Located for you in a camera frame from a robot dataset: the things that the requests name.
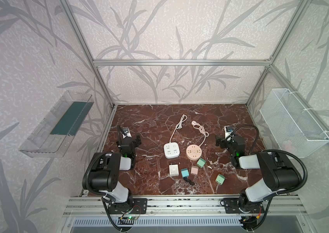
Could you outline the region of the green plug adapter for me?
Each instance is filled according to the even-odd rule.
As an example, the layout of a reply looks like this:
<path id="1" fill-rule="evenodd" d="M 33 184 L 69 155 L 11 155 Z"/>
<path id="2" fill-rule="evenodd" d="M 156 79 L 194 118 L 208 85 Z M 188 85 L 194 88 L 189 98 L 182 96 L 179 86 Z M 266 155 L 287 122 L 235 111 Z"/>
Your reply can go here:
<path id="1" fill-rule="evenodd" d="M 199 160 L 197 161 L 197 166 L 199 168 L 203 168 L 205 166 L 205 164 L 206 164 L 206 161 L 202 158 L 199 158 Z"/>
<path id="2" fill-rule="evenodd" d="M 216 182 L 219 184 L 219 185 L 223 185 L 224 181 L 225 181 L 225 177 L 221 174 L 218 174 L 217 177 L 216 177 Z"/>

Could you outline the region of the pink plug adapter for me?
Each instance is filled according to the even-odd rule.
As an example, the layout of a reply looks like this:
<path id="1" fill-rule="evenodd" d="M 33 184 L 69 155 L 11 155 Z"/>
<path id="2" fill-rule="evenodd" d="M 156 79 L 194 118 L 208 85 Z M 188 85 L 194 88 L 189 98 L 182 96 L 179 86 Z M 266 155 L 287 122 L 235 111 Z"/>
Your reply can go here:
<path id="1" fill-rule="evenodd" d="M 197 166 L 192 166 L 190 169 L 190 173 L 192 175 L 197 175 L 198 174 L 198 167 Z"/>

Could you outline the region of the pink round power strip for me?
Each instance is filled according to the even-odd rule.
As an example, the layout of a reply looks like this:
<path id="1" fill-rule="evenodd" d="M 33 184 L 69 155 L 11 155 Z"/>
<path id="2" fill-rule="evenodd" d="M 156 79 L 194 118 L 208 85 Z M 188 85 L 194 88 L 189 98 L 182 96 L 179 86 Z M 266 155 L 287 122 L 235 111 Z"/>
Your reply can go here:
<path id="1" fill-rule="evenodd" d="M 192 144 L 186 149 L 186 156 L 189 160 L 197 161 L 201 158 L 202 150 L 200 146 Z"/>

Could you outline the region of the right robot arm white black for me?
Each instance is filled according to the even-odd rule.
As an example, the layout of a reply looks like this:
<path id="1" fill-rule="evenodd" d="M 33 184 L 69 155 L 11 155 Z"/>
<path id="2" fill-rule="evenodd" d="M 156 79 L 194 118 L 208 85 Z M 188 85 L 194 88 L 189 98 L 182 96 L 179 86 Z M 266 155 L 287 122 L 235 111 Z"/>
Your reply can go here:
<path id="1" fill-rule="evenodd" d="M 227 149 L 236 169 L 261 171 L 262 178 L 243 189 L 237 199 L 224 199 L 227 213 L 251 213 L 264 210 L 262 203 L 275 196 L 301 189 L 308 180 L 308 170 L 295 155 L 284 150 L 264 150 L 245 154 L 245 140 L 240 136 L 216 136 L 216 146 Z"/>

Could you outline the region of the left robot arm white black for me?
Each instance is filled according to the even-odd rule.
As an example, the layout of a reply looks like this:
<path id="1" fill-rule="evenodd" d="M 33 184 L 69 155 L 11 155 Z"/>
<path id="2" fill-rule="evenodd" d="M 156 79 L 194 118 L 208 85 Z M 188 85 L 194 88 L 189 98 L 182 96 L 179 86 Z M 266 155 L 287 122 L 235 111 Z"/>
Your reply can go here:
<path id="1" fill-rule="evenodd" d="M 119 172 L 133 170 L 136 148 L 141 145 L 140 136 L 125 136 L 118 141 L 119 152 L 97 152 L 93 155 L 84 174 L 82 186 L 105 204 L 133 205 L 131 191 L 119 182 Z"/>

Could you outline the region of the white square plug adapter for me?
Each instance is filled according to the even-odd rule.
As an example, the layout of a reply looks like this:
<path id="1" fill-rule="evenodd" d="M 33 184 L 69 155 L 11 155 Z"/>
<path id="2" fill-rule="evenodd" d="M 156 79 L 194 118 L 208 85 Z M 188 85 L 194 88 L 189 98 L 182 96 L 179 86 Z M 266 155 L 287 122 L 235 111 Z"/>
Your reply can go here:
<path id="1" fill-rule="evenodd" d="M 169 165 L 169 175 L 170 177 L 179 176 L 178 165 Z"/>

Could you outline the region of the white square power strip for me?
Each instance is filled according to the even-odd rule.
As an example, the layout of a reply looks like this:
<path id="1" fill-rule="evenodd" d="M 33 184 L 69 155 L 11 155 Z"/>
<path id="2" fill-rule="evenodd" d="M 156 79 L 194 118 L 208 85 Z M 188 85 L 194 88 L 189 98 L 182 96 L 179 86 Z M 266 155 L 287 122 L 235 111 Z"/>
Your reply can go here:
<path id="1" fill-rule="evenodd" d="M 164 155 L 167 159 L 178 158 L 180 156 L 180 148 L 177 142 L 169 142 L 164 145 Z"/>

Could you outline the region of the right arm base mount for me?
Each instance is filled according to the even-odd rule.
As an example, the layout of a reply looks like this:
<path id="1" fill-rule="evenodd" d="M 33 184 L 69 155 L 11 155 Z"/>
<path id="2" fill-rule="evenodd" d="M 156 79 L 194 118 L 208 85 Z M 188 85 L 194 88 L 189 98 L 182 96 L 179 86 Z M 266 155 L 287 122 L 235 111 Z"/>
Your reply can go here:
<path id="1" fill-rule="evenodd" d="M 219 204 L 224 207 L 226 214 L 252 214 L 265 213 L 262 202 L 253 203 L 244 198 L 223 198 Z"/>

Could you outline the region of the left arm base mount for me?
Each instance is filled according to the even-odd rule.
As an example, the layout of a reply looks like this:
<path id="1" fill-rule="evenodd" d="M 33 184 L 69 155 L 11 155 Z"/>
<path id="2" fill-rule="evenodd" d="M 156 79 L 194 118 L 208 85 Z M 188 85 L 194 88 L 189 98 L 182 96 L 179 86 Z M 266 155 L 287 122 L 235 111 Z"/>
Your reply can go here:
<path id="1" fill-rule="evenodd" d="M 115 203 L 108 205 L 108 212 L 110 214 L 145 214 L 147 211 L 148 199 L 133 198 L 128 199 L 125 203 Z"/>

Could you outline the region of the clear plastic wall bin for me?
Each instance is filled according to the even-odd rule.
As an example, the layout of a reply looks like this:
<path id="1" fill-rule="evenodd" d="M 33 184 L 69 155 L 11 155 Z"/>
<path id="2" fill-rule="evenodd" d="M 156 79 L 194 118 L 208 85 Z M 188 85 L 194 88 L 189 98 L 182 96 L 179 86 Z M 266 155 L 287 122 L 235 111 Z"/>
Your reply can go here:
<path id="1" fill-rule="evenodd" d="M 62 158 L 94 104 L 87 93 L 66 91 L 20 146 L 31 158 Z"/>

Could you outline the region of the aluminium front rail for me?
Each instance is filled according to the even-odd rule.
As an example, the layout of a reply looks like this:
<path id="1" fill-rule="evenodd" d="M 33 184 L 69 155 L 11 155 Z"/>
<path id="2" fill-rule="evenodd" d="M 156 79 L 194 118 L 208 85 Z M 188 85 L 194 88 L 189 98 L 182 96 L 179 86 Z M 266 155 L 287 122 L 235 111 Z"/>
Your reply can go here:
<path id="1" fill-rule="evenodd" d="M 237 207 L 228 207 L 231 213 L 221 205 L 222 199 L 238 198 L 236 195 L 158 195 L 136 196 L 137 199 L 147 199 L 140 207 L 135 205 L 132 212 L 142 216 L 243 216 L 258 215 L 266 210 L 257 208 L 252 212 L 240 212 Z M 269 209 L 268 216 L 306 216 L 308 213 L 298 196 L 277 196 Z M 106 216 L 103 203 L 99 197 L 70 198 L 63 217 L 70 216 Z"/>

